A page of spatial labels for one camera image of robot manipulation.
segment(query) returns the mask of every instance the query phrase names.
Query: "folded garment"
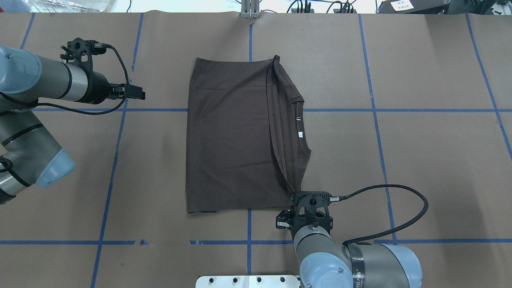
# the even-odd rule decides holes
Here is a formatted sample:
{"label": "folded garment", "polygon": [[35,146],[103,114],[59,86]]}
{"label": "folded garment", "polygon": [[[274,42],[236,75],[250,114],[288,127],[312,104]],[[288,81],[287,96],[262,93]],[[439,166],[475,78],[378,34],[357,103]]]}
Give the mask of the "folded garment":
{"label": "folded garment", "polygon": [[198,58],[187,119],[188,212],[291,205],[311,150],[304,99],[279,64]]}

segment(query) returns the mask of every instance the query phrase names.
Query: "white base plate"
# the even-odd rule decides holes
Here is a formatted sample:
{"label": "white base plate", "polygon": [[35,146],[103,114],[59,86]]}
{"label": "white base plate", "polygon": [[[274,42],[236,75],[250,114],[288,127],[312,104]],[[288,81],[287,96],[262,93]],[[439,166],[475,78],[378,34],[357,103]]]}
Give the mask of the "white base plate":
{"label": "white base plate", "polygon": [[201,276],[196,281],[196,288],[299,288],[300,286],[298,276],[293,275]]}

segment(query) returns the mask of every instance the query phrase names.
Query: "blue joint cap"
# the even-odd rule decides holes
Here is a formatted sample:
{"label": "blue joint cap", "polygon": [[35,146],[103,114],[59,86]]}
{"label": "blue joint cap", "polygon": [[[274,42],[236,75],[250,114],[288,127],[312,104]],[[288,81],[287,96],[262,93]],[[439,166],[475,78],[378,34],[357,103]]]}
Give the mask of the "blue joint cap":
{"label": "blue joint cap", "polygon": [[57,155],[53,157],[42,171],[41,175],[39,175],[36,184],[43,188],[48,188],[53,185],[53,183],[71,173],[74,169],[75,162],[73,162],[73,159],[71,159],[64,149],[60,149]]}
{"label": "blue joint cap", "polygon": [[301,262],[301,280],[305,286],[322,288],[352,288],[354,281],[349,267],[338,257],[325,253],[311,253]]}
{"label": "blue joint cap", "polygon": [[41,60],[34,53],[0,46],[0,92],[25,92],[36,85],[41,74]]}
{"label": "blue joint cap", "polygon": [[395,255],[396,259],[398,259],[400,265],[402,265],[403,271],[407,275],[407,280],[409,281],[409,288],[420,288],[423,272],[421,271],[421,265],[416,254],[405,246],[381,245],[386,246],[386,248]]}

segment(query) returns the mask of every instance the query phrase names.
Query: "robotic arm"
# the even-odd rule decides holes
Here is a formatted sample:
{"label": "robotic arm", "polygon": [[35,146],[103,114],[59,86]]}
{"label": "robotic arm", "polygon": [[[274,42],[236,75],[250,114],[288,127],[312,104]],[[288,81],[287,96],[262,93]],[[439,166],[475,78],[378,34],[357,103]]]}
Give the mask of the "robotic arm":
{"label": "robotic arm", "polygon": [[[425,203],[411,221],[375,235],[335,245],[330,236],[333,218],[328,205],[373,188],[409,190]],[[300,265],[301,281],[307,288],[420,288],[422,272],[416,255],[407,247],[371,245],[365,240],[401,230],[417,221],[428,202],[416,190],[394,184],[367,187],[348,196],[332,197],[327,192],[300,192],[291,196],[293,206],[276,217],[276,228],[289,229]]]}
{"label": "robotic arm", "polygon": [[[7,150],[0,156],[0,204],[33,184],[49,187],[75,167],[67,152],[32,113],[32,108],[53,106],[100,115],[116,110],[127,98],[145,99],[141,87],[128,84],[126,68],[114,47],[76,38],[61,48],[66,54],[60,56],[62,61],[55,61],[0,46],[0,142]],[[93,71],[92,56],[105,54],[107,48],[118,56],[126,84],[111,84],[105,76]],[[40,97],[89,104],[99,104],[107,98],[122,101],[111,110],[92,113],[39,104]]]}

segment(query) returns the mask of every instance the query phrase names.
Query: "white label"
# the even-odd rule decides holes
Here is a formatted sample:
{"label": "white label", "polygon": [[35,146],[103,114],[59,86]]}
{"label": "white label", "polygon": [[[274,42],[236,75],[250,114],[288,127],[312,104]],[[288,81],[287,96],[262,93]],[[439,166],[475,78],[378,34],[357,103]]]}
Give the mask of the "white label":
{"label": "white label", "polygon": [[394,1],[391,2],[391,6],[393,6],[393,9],[395,9],[395,11],[414,9],[414,6],[411,4],[411,1],[409,0]]}

